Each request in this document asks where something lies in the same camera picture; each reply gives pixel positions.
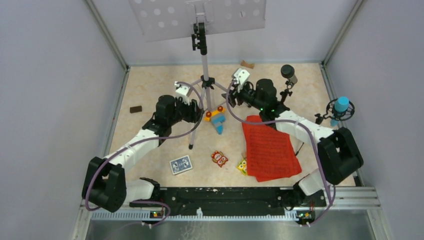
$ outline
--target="wire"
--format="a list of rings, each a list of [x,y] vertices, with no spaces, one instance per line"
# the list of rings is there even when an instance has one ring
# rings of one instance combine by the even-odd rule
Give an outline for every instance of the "wire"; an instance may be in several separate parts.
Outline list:
[[[200,104],[200,109],[203,111],[203,101],[202,101],[202,99],[201,99],[201,97],[200,97],[200,94],[199,94],[199,92],[193,87],[193,86],[191,86],[190,84],[188,84],[188,83],[186,83],[186,82],[183,82],[183,81],[178,81],[178,82],[176,82],[176,84],[181,84],[181,85],[186,85],[186,86],[188,86],[188,87],[190,87],[192,90],[193,90],[193,92],[194,93],[196,93],[196,95],[197,95],[197,97],[199,98],[199,104]],[[147,142],[147,141],[150,141],[150,140],[166,140],[166,139],[177,139],[177,138],[181,138],[181,137],[184,137],[184,136],[186,136],[186,135],[189,135],[191,132],[193,132],[198,126],[199,126],[199,124],[202,122],[202,118],[200,118],[199,119],[199,121],[194,125],[194,127],[191,129],[191,130],[189,130],[188,132],[186,132],[186,133],[183,133],[183,134],[180,134],[180,135],[176,135],[176,136],[156,136],[156,137],[150,137],[150,138],[145,138],[145,139],[141,139],[141,140],[139,140],[139,141],[136,141],[136,142],[134,142],[134,143],[131,143],[129,146],[130,147],[134,147],[134,146],[136,146],[136,145],[139,145],[139,144],[142,144],[142,143],[144,143],[144,142]],[[91,179],[91,181],[90,181],[90,183],[89,183],[89,185],[88,185],[88,188],[87,188],[87,192],[85,193],[85,201],[84,201],[84,205],[85,205],[85,208],[88,210],[88,211],[95,211],[95,210],[97,210],[97,209],[99,209],[100,207],[99,206],[97,206],[97,207],[94,207],[94,208],[91,208],[90,206],[89,206],[89,196],[90,196],[90,192],[92,191],[92,189],[93,189],[93,185],[94,185],[94,182],[95,182],[95,180],[97,179],[97,177],[99,176],[99,174],[100,174],[100,172],[102,171],[102,169],[111,161],[111,160],[113,160],[114,158],[116,158],[117,156],[119,156],[119,154],[121,154],[122,152],[125,152],[126,150],[127,150],[128,148],[127,147],[123,147],[122,149],[120,149],[120,150],[118,150],[118,151],[116,151],[112,156],[110,156],[108,159],[106,159],[101,165],[100,165],[100,167],[97,169],[97,171],[94,173],[94,175],[93,175],[93,177],[92,177],[92,179]]]
[[[121,226],[120,228],[112,231],[104,240],[110,239],[117,232],[121,231],[122,229],[124,229],[126,227],[132,226],[132,225],[140,224],[142,226],[149,226],[150,228],[153,228],[153,227],[155,227],[159,224],[162,224],[162,222],[165,221],[165,219],[167,219],[171,214],[170,206],[168,206],[166,203],[163,203],[163,202],[160,202],[160,201],[143,201],[143,200],[141,200],[141,201],[133,201],[132,203],[134,203],[134,204],[157,204],[157,205],[161,205],[162,208],[165,207],[167,209],[167,212],[166,212],[165,217],[163,217],[160,221],[156,222],[155,224],[145,224],[142,221],[133,221],[133,222],[127,223],[127,224]]]
[[[294,154],[295,156],[297,156],[300,152],[300,150],[302,149],[302,147],[304,146],[304,142],[302,142],[302,145],[300,145],[299,149],[296,151],[296,153]]]
[[[313,225],[314,223],[316,223],[324,214],[326,214],[326,212],[330,209],[330,207],[333,205],[334,200],[336,198],[336,186],[333,185],[333,196],[331,197],[331,192],[330,192],[330,188],[327,185],[327,180],[326,177],[324,175],[324,170],[323,170],[323,166],[321,164],[320,161],[320,157],[318,155],[318,149],[317,149],[317,143],[315,142],[314,136],[312,135],[311,130],[309,130],[308,127],[306,127],[304,124],[300,123],[300,122],[296,122],[294,120],[289,120],[289,119],[278,119],[278,120],[272,120],[272,121],[263,121],[263,122],[251,122],[251,121],[245,121],[241,118],[239,118],[238,116],[236,116],[234,114],[234,112],[231,110],[230,104],[229,104],[229,95],[230,95],[230,90],[231,87],[233,86],[233,83],[235,81],[231,81],[231,83],[229,84],[226,93],[225,93],[225,100],[226,100],[226,107],[228,109],[229,114],[231,114],[231,116],[233,118],[235,118],[236,120],[238,120],[241,123],[244,124],[251,124],[251,125],[268,125],[268,124],[275,124],[275,123],[291,123],[291,124],[296,124],[298,126],[300,126],[301,128],[305,129],[306,133],[309,136],[311,145],[312,145],[312,149],[313,149],[313,153],[315,154],[315,158],[316,158],[316,163],[318,164],[318,169],[319,169],[319,173],[321,175],[321,179],[322,179],[322,183],[324,184],[324,189],[325,189],[325,193],[328,196],[328,205],[325,208],[325,210],[315,219],[314,222],[310,223],[309,226]]]

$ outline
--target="wooden block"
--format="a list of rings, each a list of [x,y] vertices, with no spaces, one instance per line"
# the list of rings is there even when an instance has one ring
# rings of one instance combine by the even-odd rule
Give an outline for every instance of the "wooden block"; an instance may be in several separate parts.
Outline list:
[[[139,113],[141,111],[143,111],[142,106],[132,106],[132,107],[129,108],[129,113],[130,114]]]
[[[243,66],[243,67],[246,67],[246,68],[250,68],[250,69],[253,69],[255,67],[254,63],[247,63],[244,60],[241,60],[240,65]]]

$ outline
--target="white robot arm segment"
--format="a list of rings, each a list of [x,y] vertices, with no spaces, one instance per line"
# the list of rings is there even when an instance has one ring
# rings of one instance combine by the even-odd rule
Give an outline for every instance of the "white robot arm segment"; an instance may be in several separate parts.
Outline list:
[[[149,151],[157,148],[159,146],[159,140],[149,140],[137,144],[135,146],[131,146],[131,144],[141,141],[143,139],[155,138],[158,137],[153,131],[148,129],[140,129],[137,135],[133,137],[129,142],[127,142],[124,146],[119,148],[116,152],[120,151],[123,148],[127,148],[125,151],[120,153],[114,159],[112,159],[109,163],[113,165],[122,165],[122,167],[129,171],[134,165]],[[106,159],[110,158],[114,153],[105,156]]]
[[[321,138],[327,138],[334,133],[333,128],[324,127],[314,122],[311,122],[304,117],[301,117],[291,110],[282,112],[275,120],[293,120],[297,123],[305,125],[313,135],[316,143],[319,143]],[[299,139],[300,141],[311,145],[311,139],[303,127],[290,122],[277,122],[275,123],[276,130],[282,133],[289,134]]]
[[[249,80],[250,75],[251,74],[243,68],[238,68],[232,74],[232,80],[235,81],[237,84],[237,92],[240,92],[243,89],[243,86]]]

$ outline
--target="playing card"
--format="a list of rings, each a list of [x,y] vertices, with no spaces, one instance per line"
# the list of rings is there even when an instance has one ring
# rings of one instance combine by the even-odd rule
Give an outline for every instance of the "playing card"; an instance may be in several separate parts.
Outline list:
[[[169,162],[171,165],[172,174],[177,175],[193,168],[190,157],[182,156]]]

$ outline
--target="toy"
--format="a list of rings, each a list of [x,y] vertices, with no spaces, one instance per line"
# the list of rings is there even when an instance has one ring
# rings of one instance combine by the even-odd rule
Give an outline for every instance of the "toy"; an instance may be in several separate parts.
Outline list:
[[[224,153],[222,151],[215,151],[211,155],[211,157],[212,157],[212,161],[218,164],[220,168],[222,168],[223,165],[228,161],[228,158],[224,156]]]
[[[243,66],[243,67],[246,67],[246,68],[250,68],[250,69],[253,69],[255,67],[254,63],[248,63],[244,60],[241,60],[240,65]]]
[[[174,159],[170,161],[169,164],[171,165],[172,174],[174,175],[193,169],[192,162],[188,155]]]
[[[219,135],[221,135],[224,130],[223,122],[226,120],[224,113],[225,108],[223,106],[219,106],[217,110],[213,112],[206,112],[206,117],[204,118],[205,121],[212,123],[213,127]]]
[[[240,170],[241,174],[244,176],[248,175],[248,162],[246,161],[246,158],[243,158],[238,164],[237,169]]]

